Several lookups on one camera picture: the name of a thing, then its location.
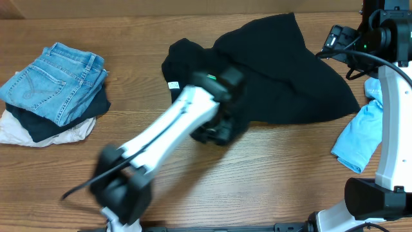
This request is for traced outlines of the black t-shirt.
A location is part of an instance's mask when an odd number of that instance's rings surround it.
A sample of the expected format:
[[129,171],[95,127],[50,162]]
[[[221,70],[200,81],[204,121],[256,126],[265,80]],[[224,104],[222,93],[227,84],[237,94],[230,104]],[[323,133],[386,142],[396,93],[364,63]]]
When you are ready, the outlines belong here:
[[219,75],[229,67],[246,79],[250,123],[326,122],[360,109],[343,78],[306,48],[292,13],[251,21],[211,48],[180,39],[170,46],[162,73],[176,100],[193,73]]

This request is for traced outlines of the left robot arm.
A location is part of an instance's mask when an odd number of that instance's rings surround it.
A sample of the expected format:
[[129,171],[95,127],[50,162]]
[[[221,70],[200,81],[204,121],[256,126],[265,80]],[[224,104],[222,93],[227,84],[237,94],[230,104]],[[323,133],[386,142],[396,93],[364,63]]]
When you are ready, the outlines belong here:
[[219,146],[234,134],[234,110],[246,91],[244,75],[229,68],[219,75],[195,72],[178,98],[150,127],[120,147],[100,152],[90,191],[107,218],[106,231],[141,231],[151,183],[172,152],[189,136]]

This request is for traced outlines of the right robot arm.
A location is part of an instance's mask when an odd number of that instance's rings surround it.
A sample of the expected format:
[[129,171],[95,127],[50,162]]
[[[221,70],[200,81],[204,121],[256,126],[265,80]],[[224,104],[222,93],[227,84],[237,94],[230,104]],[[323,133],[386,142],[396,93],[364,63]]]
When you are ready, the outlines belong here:
[[313,212],[296,231],[363,231],[411,216],[411,10],[408,0],[364,0],[357,30],[331,28],[320,59],[333,58],[383,93],[382,153],[373,179],[350,178],[344,199]]

